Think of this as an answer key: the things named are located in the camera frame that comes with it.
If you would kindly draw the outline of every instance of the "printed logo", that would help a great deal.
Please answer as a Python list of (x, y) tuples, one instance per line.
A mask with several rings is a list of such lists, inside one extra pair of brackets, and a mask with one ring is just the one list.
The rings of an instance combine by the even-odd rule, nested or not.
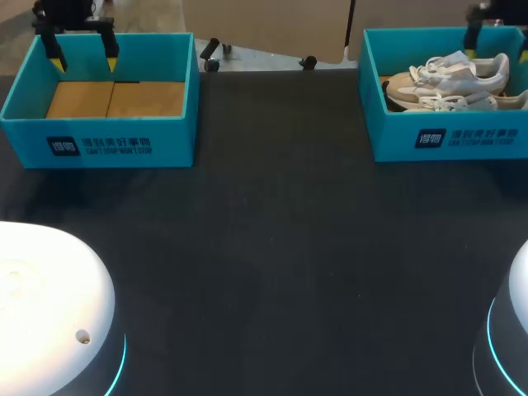
[(75, 157), (81, 155), (75, 140), (71, 136), (46, 138), (51, 152), (58, 157)]
[(420, 130), (415, 149), (437, 149), (442, 146), (446, 130)]

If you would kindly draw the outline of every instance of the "small hole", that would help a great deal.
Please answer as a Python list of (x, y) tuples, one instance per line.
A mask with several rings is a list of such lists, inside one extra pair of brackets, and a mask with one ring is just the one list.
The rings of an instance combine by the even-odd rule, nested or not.
[(75, 338), (77, 338), (77, 341), (81, 342), (82, 344), (90, 343), (90, 334), (88, 334), (86, 330), (79, 330), (76, 332)]

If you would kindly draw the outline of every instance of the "teal box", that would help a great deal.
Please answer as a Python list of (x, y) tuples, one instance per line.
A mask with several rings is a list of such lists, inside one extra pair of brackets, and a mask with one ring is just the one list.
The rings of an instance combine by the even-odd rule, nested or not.
[[(114, 73), (101, 37), (57, 35), (68, 63), (61, 73), (37, 36), (9, 92), (0, 122), (26, 168), (190, 167), (200, 73), (192, 34), (117, 34)], [(185, 82), (181, 116), (46, 119), (60, 81)]]
[[(434, 56), (464, 50), (465, 28), (372, 29), (363, 35), (359, 89), (375, 161), (528, 158), (528, 111), (393, 113), (380, 76), (419, 66)], [(528, 89), (528, 63), (519, 64), (524, 40), (513, 26), (483, 28), (479, 58), (510, 58), (507, 95)], [(420, 144), (421, 141), (433, 144)]]

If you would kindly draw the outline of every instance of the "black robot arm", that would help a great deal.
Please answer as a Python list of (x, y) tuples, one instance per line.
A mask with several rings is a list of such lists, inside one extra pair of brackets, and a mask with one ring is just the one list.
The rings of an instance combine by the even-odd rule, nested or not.
[[(464, 48), (470, 57), (475, 56), (479, 33), (485, 20), (502, 20), (505, 25), (528, 26), (528, 0), (491, 0), (471, 6), (466, 14), (468, 30), (464, 37)], [(520, 48), (520, 61), (528, 60), (528, 30), (524, 30), (525, 41)]]
[(111, 72), (116, 66), (119, 45), (114, 35), (114, 18), (93, 16), (92, 0), (37, 0), (35, 33), (40, 35), (49, 60), (59, 70), (68, 68), (66, 58), (55, 38), (63, 31), (96, 31), (101, 35), (106, 60)]

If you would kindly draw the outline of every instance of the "white dome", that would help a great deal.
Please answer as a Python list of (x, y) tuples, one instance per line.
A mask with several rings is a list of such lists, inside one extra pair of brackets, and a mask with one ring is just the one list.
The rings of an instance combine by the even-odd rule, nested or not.
[(0, 222), (0, 394), (42, 396), (77, 377), (101, 349), (114, 287), (74, 236)]
[(511, 303), (522, 327), (528, 332), (528, 242), (513, 259), (510, 270)]

